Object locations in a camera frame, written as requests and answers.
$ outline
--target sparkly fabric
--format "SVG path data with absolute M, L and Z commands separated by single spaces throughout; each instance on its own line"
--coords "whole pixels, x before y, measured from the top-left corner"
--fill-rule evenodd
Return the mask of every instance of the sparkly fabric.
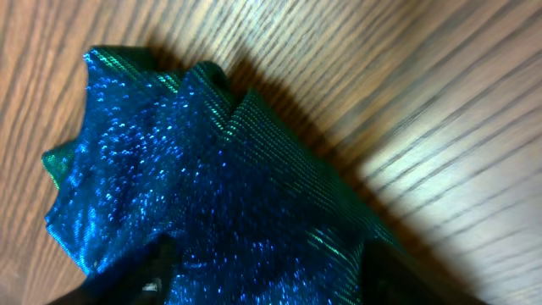
M 47 229 L 87 275 L 172 236 L 168 303 L 359 304 L 363 245 L 398 246 L 258 94 L 211 63 L 155 72 L 144 49 L 95 47 L 80 135 L 43 155 Z

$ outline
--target crumpled fabric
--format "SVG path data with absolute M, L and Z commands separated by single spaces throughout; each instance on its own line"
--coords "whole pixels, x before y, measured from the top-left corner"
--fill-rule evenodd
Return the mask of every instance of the crumpled fabric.
M 47 230 L 88 276 L 174 239 L 167 303 L 360 304 L 366 242 L 399 247 L 330 165 L 223 71 L 157 72 L 141 48 L 94 47 L 79 136 L 45 152 Z

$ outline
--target wooden table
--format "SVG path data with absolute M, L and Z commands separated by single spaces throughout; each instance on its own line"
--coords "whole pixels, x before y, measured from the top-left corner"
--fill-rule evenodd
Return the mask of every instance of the wooden table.
M 256 87 L 408 250 L 486 302 L 542 303 L 542 2 L 0 0 L 0 303 L 83 274 L 41 153 L 78 134 L 91 45 Z

